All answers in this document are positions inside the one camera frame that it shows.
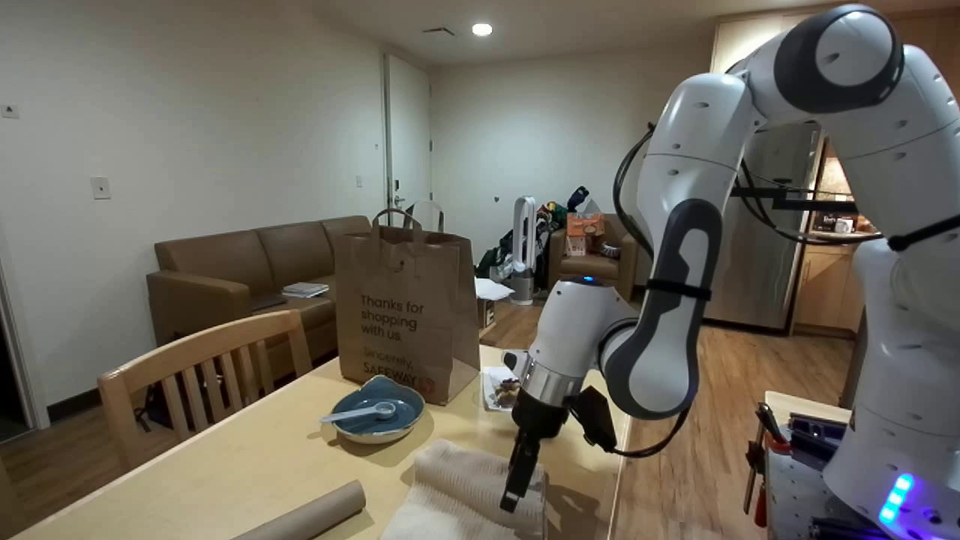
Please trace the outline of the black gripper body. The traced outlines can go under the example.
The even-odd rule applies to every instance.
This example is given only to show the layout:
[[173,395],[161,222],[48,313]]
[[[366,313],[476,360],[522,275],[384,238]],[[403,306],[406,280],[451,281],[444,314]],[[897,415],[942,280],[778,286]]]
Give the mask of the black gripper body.
[[513,404],[513,424],[522,442],[555,438],[568,424],[568,411],[522,393]]

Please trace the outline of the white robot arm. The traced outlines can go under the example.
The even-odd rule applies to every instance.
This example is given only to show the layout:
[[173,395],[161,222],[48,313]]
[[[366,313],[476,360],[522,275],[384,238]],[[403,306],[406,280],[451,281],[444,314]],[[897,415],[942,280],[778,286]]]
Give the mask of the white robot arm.
[[680,80],[652,140],[624,155],[637,204],[624,226],[652,253],[638,310],[599,281],[559,281],[518,360],[518,425],[501,496],[517,507],[538,451],[596,369],[611,402],[645,420],[689,411],[696,330],[710,300],[723,208],[808,211],[789,182],[756,186],[743,147],[771,127],[816,122],[842,163],[852,211],[877,238],[858,250],[868,371],[852,425],[824,468],[830,493],[888,528],[956,507],[956,99],[937,62],[881,11],[834,7],[725,73]]

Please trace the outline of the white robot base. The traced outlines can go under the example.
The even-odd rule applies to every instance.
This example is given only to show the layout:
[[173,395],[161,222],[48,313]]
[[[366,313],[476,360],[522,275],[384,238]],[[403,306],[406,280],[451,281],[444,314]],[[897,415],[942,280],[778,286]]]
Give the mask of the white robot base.
[[890,540],[960,540],[960,445],[852,420],[824,487]]

